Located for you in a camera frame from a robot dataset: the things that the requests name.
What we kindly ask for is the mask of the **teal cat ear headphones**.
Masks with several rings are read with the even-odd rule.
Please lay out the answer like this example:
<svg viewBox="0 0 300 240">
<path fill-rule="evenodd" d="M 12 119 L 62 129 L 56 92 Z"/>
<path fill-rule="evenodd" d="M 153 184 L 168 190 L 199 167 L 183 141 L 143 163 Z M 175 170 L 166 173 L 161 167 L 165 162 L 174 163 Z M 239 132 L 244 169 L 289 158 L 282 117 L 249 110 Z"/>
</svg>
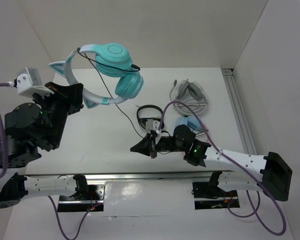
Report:
<svg viewBox="0 0 300 240">
<path fill-rule="evenodd" d="M 99 105 L 121 104 L 129 99 L 134 99 L 141 91 L 144 79 L 140 74 L 140 68 L 133 64 L 130 53 L 125 46 L 114 42 L 103 45 L 87 44 L 73 50 L 66 60 L 50 63 L 50 68 L 63 76 L 69 85 L 79 83 L 72 69 L 72 60 L 77 54 L 82 57 L 85 54 L 94 54 L 92 61 L 101 74 L 119 78 L 115 87 L 116 98 L 100 96 L 84 88 L 82 97 L 88 109 Z"/>
</svg>

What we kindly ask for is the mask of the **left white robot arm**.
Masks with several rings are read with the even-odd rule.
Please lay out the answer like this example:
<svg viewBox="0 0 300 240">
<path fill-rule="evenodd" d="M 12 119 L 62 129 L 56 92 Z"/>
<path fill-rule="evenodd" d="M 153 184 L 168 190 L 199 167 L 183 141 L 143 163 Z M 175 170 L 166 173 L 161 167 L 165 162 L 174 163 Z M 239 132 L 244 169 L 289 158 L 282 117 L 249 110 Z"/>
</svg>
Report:
<svg viewBox="0 0 300 240">
<path fill-rule="evenodd" d="M 48 82 L 30 88 L 26 102 L 7 113 L 1 125 L 0 170 L 7 167 L 0 178 L 0 209 L 17 205 L 22 200 L 44 196 L 67 196 L 82 200 L 89 187 L 82 174 L 60 178 L 34 178 L 20 170 L 40 159 L 39 150 L 59 148 L 68 116 L 83 108 L 83 84 L 61 86 Z"/>
</svg>

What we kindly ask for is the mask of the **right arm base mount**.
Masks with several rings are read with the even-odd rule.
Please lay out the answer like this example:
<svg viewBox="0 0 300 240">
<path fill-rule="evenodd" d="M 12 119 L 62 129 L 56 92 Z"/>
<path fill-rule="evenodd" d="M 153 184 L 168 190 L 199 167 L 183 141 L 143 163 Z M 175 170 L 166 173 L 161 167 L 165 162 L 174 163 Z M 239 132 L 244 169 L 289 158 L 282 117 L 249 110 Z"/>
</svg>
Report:
<svg viewBox="0 0 300 240">
<path fill-rule="evenodd" d="M 192 177 L 192 191 L 195 210 L 239 208 L 239 198 L 236 190 L 225 191 L 218 187 L 221 172 L 209 174 L 199 172 Z"/>
</svg>

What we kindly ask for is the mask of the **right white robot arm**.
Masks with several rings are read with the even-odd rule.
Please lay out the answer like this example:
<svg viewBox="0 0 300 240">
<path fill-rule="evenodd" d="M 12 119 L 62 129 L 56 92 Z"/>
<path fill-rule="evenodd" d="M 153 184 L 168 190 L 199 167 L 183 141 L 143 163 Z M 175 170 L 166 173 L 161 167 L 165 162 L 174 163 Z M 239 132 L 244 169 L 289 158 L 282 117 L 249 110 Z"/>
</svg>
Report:
<svg viewBox="0 0 300 240">
<path fill-rule="evenodd" d="M 278 153 L 252 155 L 214 147 L 198 140 L 184 124 L 178 125 L 171 136 L 151 131 L 130 151 L 152 159 L 162 152 L 183 152 L 183 159 L 192 166 L 217 168 L 208 184 L 213 196 L 234 190 L 252 190 L 262 191 L 280 202 L 289 199 L 293 171 Z"/>
</svg>

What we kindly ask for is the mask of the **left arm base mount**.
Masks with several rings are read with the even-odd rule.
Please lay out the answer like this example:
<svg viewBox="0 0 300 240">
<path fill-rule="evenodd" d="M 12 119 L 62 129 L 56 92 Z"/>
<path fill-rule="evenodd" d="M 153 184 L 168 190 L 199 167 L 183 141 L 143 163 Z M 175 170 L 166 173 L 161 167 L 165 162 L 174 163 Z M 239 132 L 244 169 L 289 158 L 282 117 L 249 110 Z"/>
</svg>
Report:
<svg viewBox="0 0 300 240">
<path fill-rule="evenodd" d="M 88 192 L 80 196 L 59 196 L 57 211 L 59 213 L 103 212 L 106 182 L 87 181 Z"/>
</svg>

